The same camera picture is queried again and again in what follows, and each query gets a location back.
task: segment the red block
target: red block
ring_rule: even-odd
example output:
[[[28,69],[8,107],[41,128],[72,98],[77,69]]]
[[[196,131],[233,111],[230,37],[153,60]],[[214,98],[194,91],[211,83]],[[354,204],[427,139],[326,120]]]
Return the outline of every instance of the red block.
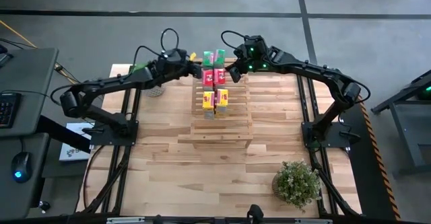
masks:
[[[202,86],[213,87],[213,71],[212,69],[202,69]]]
[[[223,85],[226,83],[224,69],[214,69],[214,85]]]

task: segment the green block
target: green block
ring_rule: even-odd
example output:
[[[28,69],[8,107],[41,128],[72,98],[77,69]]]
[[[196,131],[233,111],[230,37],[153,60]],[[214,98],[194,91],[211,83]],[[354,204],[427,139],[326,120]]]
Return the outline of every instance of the green block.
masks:
[[[151,61],[149,61],[149,62],[147,62],[147,63],[138,63],[138,64],[136,64],[134,67],[133,67],[133,69],[132,69],[132,72],[135,72],[136,70],[138,70],[138,69],[142,69],[142,68],[144,68],[144,67],[146,67],[147,65],[148,65],[148,63],[150,63]]]
[[[211,62],[211,53],[213,52],[210,52],[210,51],[203,52],[202,66],[213,67],[213,63]]]
[[[223,49],[217,49],[216,50],[214,65],[224,66],[224,50]]]

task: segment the colorful block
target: colorful block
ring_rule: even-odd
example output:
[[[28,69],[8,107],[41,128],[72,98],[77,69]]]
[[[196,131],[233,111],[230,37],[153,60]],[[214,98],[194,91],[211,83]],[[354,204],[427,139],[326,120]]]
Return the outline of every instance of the colorful block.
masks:
[[[203,67],[213,67],[214,53],[211,51],[203,52],[202,66]]]
[[[214,69],[214,85],[223,85],[226,83],[225,70],[224,69]]]
[[[214,92],[213,91],[203,92],[202,108],[204,110],[213,110],[214,109]]]
[[[228,90],[218,89],[217,90],[217,107],[218,106],[228,106]]]
[[[214,67],[224,67],[224,50],[217,49],[214,56]]]
[[[213,70],[212,69],[202,69],[202,86],[203,87],[213,87]]]

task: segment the potted plant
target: potted plant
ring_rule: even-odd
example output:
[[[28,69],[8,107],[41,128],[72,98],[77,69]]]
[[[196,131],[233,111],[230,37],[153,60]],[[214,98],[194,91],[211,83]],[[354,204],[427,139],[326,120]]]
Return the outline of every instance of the potted plant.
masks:
[[[143,67],[147,66],[148,63],[150,63],[150,62],[151,61],[148,61],[147,63],[136,64],[133,68],[133,72],[135,70],[142,69]],[[166,89],[166,87],[161,85],[161,86],[155,86],[152,89],[145,89],[142,92],[145,96],[148,96],[148,97],[158,97],[158,96],[163,94],[165,89]]]
[[[305,213],[303,207],[318,200],[321,180],[305,161],[283,161],[282,168],[272,181],[274,195]]]

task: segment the green plant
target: green plant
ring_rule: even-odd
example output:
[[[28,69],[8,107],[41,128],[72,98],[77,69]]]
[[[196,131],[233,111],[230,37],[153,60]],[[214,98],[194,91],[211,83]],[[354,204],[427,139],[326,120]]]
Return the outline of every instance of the green plant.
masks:
[[[274,177],[272,188],[277,197],[303,213],[305,211],[302,207],[321,198],[319,173],[317,170],[312,171],[304,161],[283,161],[283,167]]]

